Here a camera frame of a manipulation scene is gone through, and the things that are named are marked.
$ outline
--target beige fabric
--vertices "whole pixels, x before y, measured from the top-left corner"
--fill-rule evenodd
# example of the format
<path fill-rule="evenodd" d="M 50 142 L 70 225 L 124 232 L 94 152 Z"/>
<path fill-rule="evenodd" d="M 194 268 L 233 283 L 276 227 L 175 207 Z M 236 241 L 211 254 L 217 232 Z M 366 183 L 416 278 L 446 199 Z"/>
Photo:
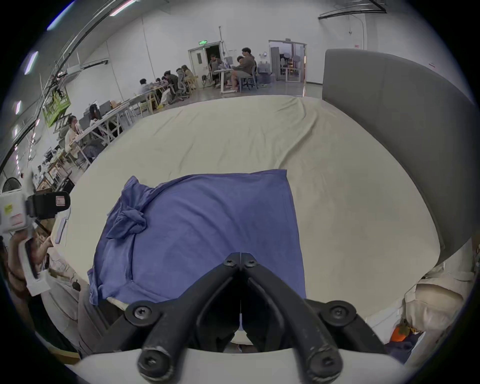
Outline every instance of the beige fabric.
<path fill-rule="evenodd" d="M 65 135 L 65 152 L 70 153 L 74 158 L 78 158 L 78 153 L 80 152 L 80 147 L 78 144 L 73 143 L 70 147 L 70 141 L 75 137 L 77 133 L 72 129 L 69 128 L 66 135 Z"/>
<path fill-rule="evenodd" d="M 132 175 L 156 186 L 194 173 L 270 168 L 288 170 L 308 298 L 346 300 L 368 316 L 434 267 L 435 227 L 403 168 L 335 107 L 291 96 L 212 100 L 140 120 L 79 180 L 67 234 L 55 247 L 86 277 Z"/>
<path fill-rule="evenodd" d="M 473 272 L 430 274 L 405 295 L 407 321 L 419 331 L 442 331 L 454 321 L 471 291 Z"/>
<path fill-rule="evenodd" d="M 472 241 L 469 239 L 406 293 L 408 323 L 420 331 L 447 329 L 472 289 L 472 267 Z"/>

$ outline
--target gray padded panel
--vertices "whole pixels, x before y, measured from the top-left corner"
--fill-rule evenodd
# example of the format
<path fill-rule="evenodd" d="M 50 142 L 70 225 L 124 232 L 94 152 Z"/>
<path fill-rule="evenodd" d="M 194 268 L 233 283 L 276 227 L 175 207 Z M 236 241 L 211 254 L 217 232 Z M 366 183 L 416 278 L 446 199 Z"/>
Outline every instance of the gray padded panel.
<path fill-rule="evenodd" d="M 420 64 L 356 49 L 327 50 L 323 99 L 371 133 L 410 175 L 436 225 L 439 262 L 455 253 L 478 219 L 477 107 Z"/>

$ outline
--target white wall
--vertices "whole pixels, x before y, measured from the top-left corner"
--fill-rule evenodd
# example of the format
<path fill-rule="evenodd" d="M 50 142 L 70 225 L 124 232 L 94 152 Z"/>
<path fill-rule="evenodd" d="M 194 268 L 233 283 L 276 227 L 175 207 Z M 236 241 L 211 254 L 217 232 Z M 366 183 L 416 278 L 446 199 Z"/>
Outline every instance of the white wall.
<path fill-rule="evenodd" d="M 87 59 L 86 62 L 108 58 L 107 44 L 104 42 Z M 67 84 L 67 93 L 72 103 L 66 114 L 73 114 L 81 119 L 88 106 L 97 100 L 100 104 L 108 100 L 122 100 L 120 90 L 115 82 L 112 62 L 88 68 Z"/>
<path fill-rule="evenodd" d="M 243 47 L 249 47 L 257 61 L 270 62 L 269 39 L 290 38 L 307 44 L 307 81 L 317 83 L 323 82 L 324 55 L 328 48 L 363 47 L 360 20 L 339 17 L 319 22 L 318 15 L 332 8 L 317 0 L 296 3 L 287 0 L 179 0 L 170 5 L 169 13 L 159 9 L 144 14 L 97 50 L 108 45 L 111 67 L 123 99 L 137 93 L 141 78 L 150 82 L 166 70 L 175 71 L 183 64 L 191 67 L 188 50 L 198 47 L 201 40 L 219 41 L 219 25 L 228 51 L 241 52 Z M 244 14 L 248 15 L 247 19 L 241 17 Z M 98 52 L 93 56 L 87 61 L 103 58 Z M 68 112 L 82 116 L 95 99 L 100 103 L 108 99 L 121 100 L 115 91 L 116 85 L 112 85 L 115 79 L 106 69 L 96 68 L 85 70 L 68 84 L 72 101 Z"/>
<path fill-rule="evenodd" d="M 437 72 L 475 98 L 460 66 L 427 21 L 402 1 L 389 2 L 387 14 L 367 14 L 367 49 L 412 60 Z"/>
<path fill-rule="evenodd" d="M 160 9 L 146 13 L 97 49 L 87 61 L 109 56 L 110 62 L 85 70 L 68 84 L 72 100 L 68 112 L 82 116 L 94 100 L 103 103 L 132 97 L 138 92 L 141 78 L 150 82 L 166 70 L 175 71 L 183 64 L 190 67 L 188 50 L 198 47 L 201 40 L 219 41 L 219 25 L 228 51 L 241 52 L 249 47 L 257 61 L 270 62 L 269 39 L 290 38 L 307 44 L 306 79 L 310 82 L 323 82 L 327 49 L 365 47 L 425 66 L 432 62 L 432 70 L 471 97 L 455 59 L 408 5 L 395 3 L 386 15 L 360 14 L 320 21 L 319 14 L 333 9 L 331 2 L 178 0 L 170 5 L 169 13 Z"/>

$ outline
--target blue cloth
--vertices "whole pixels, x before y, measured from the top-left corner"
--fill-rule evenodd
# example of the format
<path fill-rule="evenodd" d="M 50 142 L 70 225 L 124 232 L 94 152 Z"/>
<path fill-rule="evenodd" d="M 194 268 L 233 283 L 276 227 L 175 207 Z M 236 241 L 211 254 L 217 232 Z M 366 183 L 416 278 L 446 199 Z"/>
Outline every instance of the blue cloth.
<path fill-rule="evenodd" d="M 190 175 L 156 188 L 131 177 L 88 271 L 90 302 L 175 299 L 232 252 L 251 253 L 305 298 L 286 170 Z"/>

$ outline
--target person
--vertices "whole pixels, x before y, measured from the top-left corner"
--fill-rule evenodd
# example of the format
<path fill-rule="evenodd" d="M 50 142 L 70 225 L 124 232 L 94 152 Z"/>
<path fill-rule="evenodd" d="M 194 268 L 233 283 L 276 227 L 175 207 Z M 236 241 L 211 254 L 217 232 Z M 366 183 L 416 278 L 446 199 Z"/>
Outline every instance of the person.
<path fill-rule="evenodd" d="M 100 111 L 98 110 L 96 104 L 92 104 L 88 108 L 88 117 L 90 118 L 90 127 L 100 120 Z M 115 124 L 113 124 L 111 121 L 108 122 L 108 129 L 112 132 L 113 137 L 118 137 L 119 133 L 123 132 L 121 126 L 119 127 L 117 132 Z M 105 132 L 102 132 L 98 127 L 94 129 L 94 132 L 97 133 L 99 136 L 102 136 L 102 137 L 106 136 Z M 103 150 L 102 140 L 100 139 L 94 139 L 89 143 L 89 145 L 90 144 L 97 147 L 101 145 Z"/>
<path fill-rule="evenodd" d="M 232 88 L 236 89 L 238 86 L 238 79 L 243 79 L 252 76 L 252 68 L 255 65 L 253 56 L 250 54 L 250 48 L 242 49 L 243 58 L 239 61 L 239 65 L 233 67 L 232 72 Z"/>
<path fill-rule="evenodd" d="M 178 76 L 173 75 L 170 71 L 165 71 L 165 73 L 163 75 L 167 79 L 168 83 L 173 85 L 173 90 L 175 91 L 175 93 L 177 93 L 178 90 L 179 90 L 179 87 L 178 87 L 179 78 L 178 78 Z"/>
<path fill-rule="evenodd" d="M 245 57 L 247 57 L 247 56 L 250 57 L 253 60 L 253 62 L 255 63 L 255 67 L 257 67 L 257 62 L 255 61 L 255 56 L 252 55 L 252 50 L 250 48 L 248 48 L 248 47 L 242 48 L 241 54 Z"/>
<path fill-rule="evenodd" d="M 185 78 L 186 79 L 188 79 L 189 77 L 194 77 L 192 71 L 190 71 L 186 65 L 182 65 L 181 68 L 185 72 Z"/>
<path fill-rule="evenodd" d="M 148 92 L 152 87 L 150 84 L 147 84 L 146 79 L 140 79 L 140 88 L 138 89 L 138 94 L 141 95 L 145 92 Z"/>
<path fill-rule="evenodd" d="M 77 143 L 75 143 L 75 140 L 78 138 L 78 135 L 82 133 L 82 129 L 74 115 L 70 115 L 68 117 L 67 124 L 69 125 L 69 129 L 65 135 L 65 152 L 71 153 L 71 155 L 77 159 L 80 147 Z M 90 163 L 93 161 L 93 158 L 98 157 L 100 152 L 103 150 L 104 147 L 102 145 L 102 140 L 100 139 L 92 140 L 85 146 L 85 148 L 82 149 Z"/>
<path fill-rule="evenodd" d="M 220 59 L 220 57 L 218 58 L 215 53 L 212 53 L 210 55 L 210 62 L 208 63 L 208 65 L 210 67 L 210 71 L 212 73 L 212 80 L 215 82 L 215 85 L 218 83 L 218 79 L 220 76 L 220 74 L 215 73 L 215 71 L 218 71 L 220 64 L 223 64 L 223 61 Z"/>
<path fill-rule="evenodd" d="M 20 318 L 53 346 L 77 351 L 81 357 L 92 354 L 108 328 L 122 316 L 122 310 L 106 300 L 98 306 L 92 305 L 86 282 L 72 282 L 76 274 L 70 278 L 53 269 L 46 274 L 50 290 L 32 297 L 18 257 L 18 246 L 26 238 L 26 230 L 15 232 L 8 251 L 3 238 L 0 243 L 0 272 Z M 52 247 L 50 237 L 40 246 L 32 242 L 31 261 L 35 266 L 46 261 L 49 247 Z"/>
<path fill-rule="evenodd" d="M 67 118 L 67 125 L 69 129 L 65 134 L 65 152 L 71 154 L 74 158 L 78 158 L 78 153 L 80 152 L 80 147 L 74 143 L 75 139 L 78 137 L 78 123 L 77 118 L 74 115 L 70 115 Z"/>
<path fill-rule="evenodd" d="M 192 73 L 192 71 L 190 71 L 190 69 L 186 65 L 182 65 L 181 68 L 185 72 L 185 79 L 192 79 L 195 77 L 195 75 Z M 191 87 L 192 89 L 196 89 L 197 88 L 196 82 L 189 82 L 189 87 Z"/>

